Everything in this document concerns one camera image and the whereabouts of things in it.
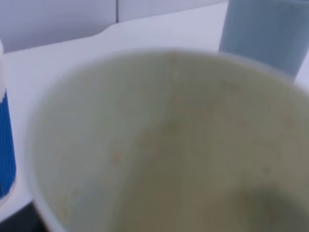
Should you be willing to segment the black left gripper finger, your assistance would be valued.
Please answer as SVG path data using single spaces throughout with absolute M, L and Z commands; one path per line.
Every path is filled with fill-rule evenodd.
M 39 217 L 33 203 L 0 223 L 1 232 L 47 232 L 47 228 Z

